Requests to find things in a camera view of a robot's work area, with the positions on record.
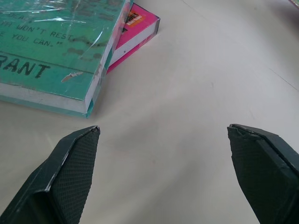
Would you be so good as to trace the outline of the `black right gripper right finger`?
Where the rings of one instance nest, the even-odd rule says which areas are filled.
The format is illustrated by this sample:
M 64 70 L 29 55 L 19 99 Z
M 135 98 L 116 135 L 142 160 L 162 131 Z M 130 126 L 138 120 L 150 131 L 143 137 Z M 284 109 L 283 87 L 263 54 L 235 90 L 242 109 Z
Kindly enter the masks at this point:
M 299 222 L 299 154 L 279 135 L 227 127 L 238 183 L 261 224 Z

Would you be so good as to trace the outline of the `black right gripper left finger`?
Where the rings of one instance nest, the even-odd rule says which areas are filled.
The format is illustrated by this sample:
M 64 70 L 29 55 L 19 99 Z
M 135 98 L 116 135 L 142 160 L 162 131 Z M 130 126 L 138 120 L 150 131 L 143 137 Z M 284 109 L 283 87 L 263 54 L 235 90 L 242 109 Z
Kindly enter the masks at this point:
M 2 224 L 78 224 L 91 188 L 100 128 L 63 137 L 0 216 Z

